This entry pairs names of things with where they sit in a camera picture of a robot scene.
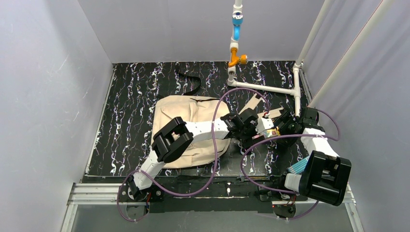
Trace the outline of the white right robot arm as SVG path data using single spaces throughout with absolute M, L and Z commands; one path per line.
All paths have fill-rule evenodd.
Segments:
M 284 187 L 320 202 L 339 206 L 344 199 L 351 161 L 340 157 L 319 125 L 319 110 L 304 107 L 299 116 L 285 110 L 274 120 L 279 135 L 294 134 L 309 156 L 288 168 Z

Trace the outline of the colourful crayon box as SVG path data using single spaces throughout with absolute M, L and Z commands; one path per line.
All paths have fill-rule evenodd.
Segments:
M 277 137 L 280 136 L 279 130 L 276 128 L 273 129 L 267 129 L 264 131 L 260 131 L 257 132 L 257 134 L 255 136 L 252 137 L 252 139 L 267 139 L 267 138 L 271 138 L 271 137 Z

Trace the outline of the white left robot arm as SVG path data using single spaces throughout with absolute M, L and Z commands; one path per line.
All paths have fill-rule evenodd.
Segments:
M 154 135 L 148 158 L 138 172 L 127 178 L 130 194 L 136 196 L 151 187 L 152 179 L 164 165 L 180 158 L 191 143 L 235 138 L 242 146 L 250 147 L 263 131 L 272 127 L 272 119 L 258 117 L 250 108 L 241 114 L 228 113 L 214 121 L 189 122 L 177 116 Z

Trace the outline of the beige canvas backpack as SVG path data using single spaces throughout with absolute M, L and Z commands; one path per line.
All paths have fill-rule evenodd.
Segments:
M 164 169 L 209 164 L 227 151 L 231 139 L 245 144 L 267 129 L 263 113 L 256 111 L 262 101 L 256 95 L 237 113 L 219 98 L 198 96 L 200 88 L 157 101 L 150 155 Z

